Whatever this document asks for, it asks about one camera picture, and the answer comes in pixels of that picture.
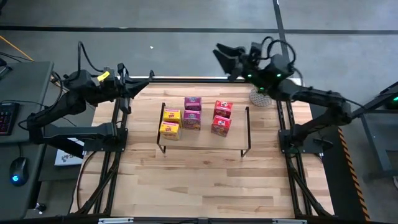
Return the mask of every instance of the pink juice box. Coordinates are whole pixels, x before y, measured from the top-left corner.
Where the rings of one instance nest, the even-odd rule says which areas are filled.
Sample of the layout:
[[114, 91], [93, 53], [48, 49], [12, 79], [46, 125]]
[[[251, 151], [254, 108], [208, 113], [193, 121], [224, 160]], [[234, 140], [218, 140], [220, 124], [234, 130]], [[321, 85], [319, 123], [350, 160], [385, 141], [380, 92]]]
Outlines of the pink juice box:
[[200, 111], [184, 111], [183, 127], [185, 129], [200, 130]]
[[201, 97], [185, 97], [186, 110], [201, 111]]

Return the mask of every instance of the orange cable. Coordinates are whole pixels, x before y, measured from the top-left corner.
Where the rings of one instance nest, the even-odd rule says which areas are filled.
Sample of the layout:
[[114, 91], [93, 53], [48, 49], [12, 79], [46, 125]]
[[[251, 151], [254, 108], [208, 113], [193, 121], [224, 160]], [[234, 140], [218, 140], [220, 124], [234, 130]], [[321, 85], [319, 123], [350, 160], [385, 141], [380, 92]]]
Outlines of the orange cable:
[[25, 57], [29, 58], [29, 60], [34, 61], [31, 57], [29, 57], [27, 54], [25, 54], [25, 52], [23, 52], [22, 50], [20, 50], [19, 48], [17, 48], [14, 44], [10, 43], [8, 40], [6, 40], [3, 36], [0, 35], [0, 38], [2, 40], [4, 40], [7, 44], [9, 44], [11, 47], [13, 47], [14, 49], [16, 49], [17, 51], [19, 51], [21, 54], [25, 55]]

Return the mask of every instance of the keyboard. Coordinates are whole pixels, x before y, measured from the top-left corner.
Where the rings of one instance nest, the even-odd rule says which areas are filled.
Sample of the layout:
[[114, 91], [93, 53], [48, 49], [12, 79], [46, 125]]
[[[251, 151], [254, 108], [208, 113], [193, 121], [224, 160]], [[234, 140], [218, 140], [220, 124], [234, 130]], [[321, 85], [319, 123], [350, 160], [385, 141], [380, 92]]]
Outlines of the keyboard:
[[1, 103], [0, 104], [0, 136], [9, 136], [12, 133], [19, 103]]

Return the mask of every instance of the orange striped tape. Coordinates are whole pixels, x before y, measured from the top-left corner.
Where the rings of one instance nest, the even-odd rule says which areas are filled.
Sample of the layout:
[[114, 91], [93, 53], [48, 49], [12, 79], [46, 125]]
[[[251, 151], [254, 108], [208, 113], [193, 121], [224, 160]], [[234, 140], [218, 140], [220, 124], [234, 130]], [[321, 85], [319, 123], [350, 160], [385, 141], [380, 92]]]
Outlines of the orange striped tape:
[[339, 133], [339, 136], [340, 136], [341, 145], [343, 145], [344, 153], [346, 154], [347, 164], [349, 166], [349, 171], [351, 172], [351, 176], [352, 176], [353, 181], [354, 181], [354, 186], [356, 188], [356, 192], [357, 192], [358, 197], [359, 197], [359, 202], [362, 205], [362, 211], [363, 211], [363, 214], [365, 216], [365, 220], [366, 221], [370, 221], [371, 219], [369, 217], [368, 209], [366, 208], [365, 199], [363, 198], [362, 190], [361, 190], [361, 187], [359, 186], [359, 181], [358, 181], [358, 178], [357, 178], [357, 176], [355, 174], [353, 161], [351, 160], [351, 156], [349, 155], [347, 143], [346, 143], [346, 141], [344, 139], [344, 136], [343, 136], [343, 130], [341, 130], [341, 128], [338, 128], [338, 133]]

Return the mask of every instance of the yellow juice box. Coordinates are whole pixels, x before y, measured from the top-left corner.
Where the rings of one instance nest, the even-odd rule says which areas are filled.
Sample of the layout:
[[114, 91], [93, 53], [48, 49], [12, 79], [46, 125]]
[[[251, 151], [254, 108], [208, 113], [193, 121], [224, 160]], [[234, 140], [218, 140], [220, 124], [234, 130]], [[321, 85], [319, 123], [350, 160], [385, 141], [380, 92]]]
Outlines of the yellow juice box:
[[181, 137], [181, 128], [179, 124], [162, 121], [159, 132], [164, 138], [170, 140], [179, 140]]
[[182, 127], [182, 114], [180, 110], [164, 109], [163, 121], [176, 123]]

